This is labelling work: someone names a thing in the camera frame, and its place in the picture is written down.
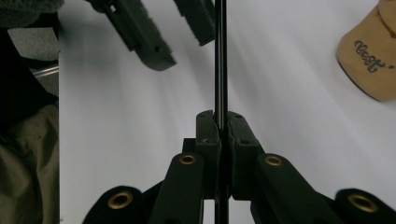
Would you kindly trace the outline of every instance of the tan cap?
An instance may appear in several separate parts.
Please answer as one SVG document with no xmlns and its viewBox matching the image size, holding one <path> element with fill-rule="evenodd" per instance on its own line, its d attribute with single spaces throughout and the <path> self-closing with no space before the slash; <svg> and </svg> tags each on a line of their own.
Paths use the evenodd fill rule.
<svg viewBox="0 0 396 224">
<path fill-rule="evenodd" d="M 396 99 L 396 0 L 380 0 L 344 35 L 337 58 L 350 79 L 378 101 Z"/>
</svg>

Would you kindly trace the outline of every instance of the person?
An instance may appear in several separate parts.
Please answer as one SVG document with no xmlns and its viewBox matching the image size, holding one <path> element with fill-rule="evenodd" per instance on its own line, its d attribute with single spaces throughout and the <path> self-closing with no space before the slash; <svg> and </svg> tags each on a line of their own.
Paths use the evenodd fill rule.
<svg viewBox="0 0 396 224">
<path fill-rule="evenodd" d="M 7 30 L 45 21 L 42 13 L 62 4 L 0 0 L 0 223 L 60 221 L 58 97 L 35 79 Z"/>
</svg>

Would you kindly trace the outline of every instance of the black rod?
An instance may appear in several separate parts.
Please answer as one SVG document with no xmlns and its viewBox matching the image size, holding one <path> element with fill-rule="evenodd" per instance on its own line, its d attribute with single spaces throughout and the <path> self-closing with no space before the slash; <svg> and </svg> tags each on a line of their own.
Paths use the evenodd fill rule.
<svg viewBox="0 0 396 224">
<path fill-rule="evenodd" d="M 215 37 L 215 122 L 220 133 L 226 126 L 228 112 L 227 94 L 227 14 L 226 0 L 216 0 L 216 37 Z"/>
<path fill-rule="evenodd" d="M 228 113 L 227 92 L 227 14 L 226 0 L 216 0 L 216 37 L 215 37 L 215 122 L 218 125 L 223 149 L 220 156 L 221 174 L 228 174 L 228 152 L 226 147 L 226 122 Z M 229 223 L 229 186 L 226 175 L 219 176 L 219 191 L 215 201 L 215 223 Z"/>
</svg>

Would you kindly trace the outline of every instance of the floor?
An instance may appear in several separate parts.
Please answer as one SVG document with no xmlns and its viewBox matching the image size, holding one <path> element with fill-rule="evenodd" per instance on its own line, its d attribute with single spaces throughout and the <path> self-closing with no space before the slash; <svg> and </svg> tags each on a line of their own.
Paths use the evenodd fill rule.
<svg viewBox="0 0 396 224">
<path fill-rule="evenodd" d="M 45 62 L 58 60 L 59 42 L 51 28 L 17 28 L 8 33 L 22 57 Z M 48 92 L 59 96 L 58 64 L 31 71 Z"/>
</svg>

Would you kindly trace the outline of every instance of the white surface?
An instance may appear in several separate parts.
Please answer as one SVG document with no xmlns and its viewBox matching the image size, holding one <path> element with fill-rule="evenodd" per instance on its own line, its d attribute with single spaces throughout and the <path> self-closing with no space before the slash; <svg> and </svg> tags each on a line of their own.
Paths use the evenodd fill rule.
<svg viewBox="0 0 396 224">
<path fill-rule="evenodd" d="M 198 47 L 173 1 L 143 3 L 177 60 L 165 72 L 128 52 L 85 1 L 60 11 L 62 223 L 81 223 L 108 189 L 161 181 L 195 116 L 214 108 L 214 43 Z M 396 102 L 362 93 L 335 58 L 375 4 L 229 0 L 229 105 L 317 191 L 363 189 L 396 208 Z M 248 207 L 232 203 L 231 223 L 253 223 Z"/>
</svg>

